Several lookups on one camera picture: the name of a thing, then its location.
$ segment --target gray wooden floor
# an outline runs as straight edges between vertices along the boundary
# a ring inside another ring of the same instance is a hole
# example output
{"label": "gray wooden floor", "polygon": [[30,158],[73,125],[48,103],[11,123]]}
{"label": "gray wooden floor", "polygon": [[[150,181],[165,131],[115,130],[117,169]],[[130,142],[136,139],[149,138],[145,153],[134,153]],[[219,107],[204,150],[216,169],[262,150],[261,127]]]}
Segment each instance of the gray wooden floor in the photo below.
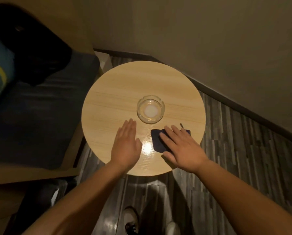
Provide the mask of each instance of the gray wooden floor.
{"label": "gray wooden floor", "polygon": [[[132,59],[112,58],[113,67]],[[200,92],[206,109],[201,142],[207,156],[292,214],[292,142]],[[81,181],[104,164],[90,151]],[[122,210],[133,206],[143,234],[167,223],[181,234],[235,234],[221,208],[191,173],[175,169],[154,177],[125,176],[111,193],[93,234],[125,234]]]}

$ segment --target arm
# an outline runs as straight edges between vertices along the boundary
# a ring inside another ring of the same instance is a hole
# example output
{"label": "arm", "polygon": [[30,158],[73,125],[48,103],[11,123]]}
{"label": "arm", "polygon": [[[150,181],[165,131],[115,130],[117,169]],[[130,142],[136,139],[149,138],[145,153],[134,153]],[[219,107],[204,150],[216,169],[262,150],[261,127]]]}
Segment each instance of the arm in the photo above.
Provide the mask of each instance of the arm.
{"label": "arm", "polygon": [[162,140],[173,154],[163,155],[175,166],[196,174],[216,199],[238,234],[292,234],[292,216],[272,200],[209,160],[184,130],[164,127]]}
{"label": "arm", "polygon": [[111,160],[44,213],[24,235],[91,234],[100,212],[117,181],[138,161],[142,143],[136,121],[118,129]]}

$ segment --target shoe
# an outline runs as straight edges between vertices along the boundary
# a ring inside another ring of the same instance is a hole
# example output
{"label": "shoe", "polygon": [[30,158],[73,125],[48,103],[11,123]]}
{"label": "shoe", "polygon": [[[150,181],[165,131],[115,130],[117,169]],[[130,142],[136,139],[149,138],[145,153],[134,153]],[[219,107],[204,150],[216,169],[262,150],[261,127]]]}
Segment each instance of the shoe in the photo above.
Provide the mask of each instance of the shoe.
{"label": "shoe", "polygon": [[132,207],[123,211],[123,221],[127,235],[138,234],[138,215]]}
{"label": "shoe", "polygon": [[168,223],[165,235],[181,235],[179,226],[175,222]]}

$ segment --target round wooden table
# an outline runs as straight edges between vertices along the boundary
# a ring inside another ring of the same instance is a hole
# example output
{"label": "round wooden table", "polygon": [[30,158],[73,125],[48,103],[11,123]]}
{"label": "round wooden table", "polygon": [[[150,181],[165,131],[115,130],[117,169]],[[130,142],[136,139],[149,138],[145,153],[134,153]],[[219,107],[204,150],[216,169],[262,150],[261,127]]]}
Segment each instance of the round wooden table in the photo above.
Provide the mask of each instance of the round wooden table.
{"label": "round wooden table", "polygon": [[[165,104],[163,118],[145,124],[137,116],[137,102],[143,96],[156,95]],[[110,161],[117,130],[125,120],[136,120],[136,137],[143,143],[141,157],[128,172],[153,176],[172,170],[162,154],[154,151],[150,131],[165,125],[191,131],[200,143],[206,124],[203,100],[186,76],[162,63],[138,61],[117,66],[102,75],[89,90],[82,109],[85,139],[94,154],[104,163]]]}

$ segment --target glass ashtray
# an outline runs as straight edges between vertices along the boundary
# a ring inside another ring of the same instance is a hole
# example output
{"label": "glass ashtray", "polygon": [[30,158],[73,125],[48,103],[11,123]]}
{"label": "glass ashtray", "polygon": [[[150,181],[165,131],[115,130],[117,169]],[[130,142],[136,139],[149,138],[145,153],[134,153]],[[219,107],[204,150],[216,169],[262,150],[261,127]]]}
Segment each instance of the glass ashtray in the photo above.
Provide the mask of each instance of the glass ashtray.
{"label": "glass ashtray", "polygon": [[137,103],[137,116],[146,124],[155,124],[164,116],[164,102],[155,95],[146,95]]}

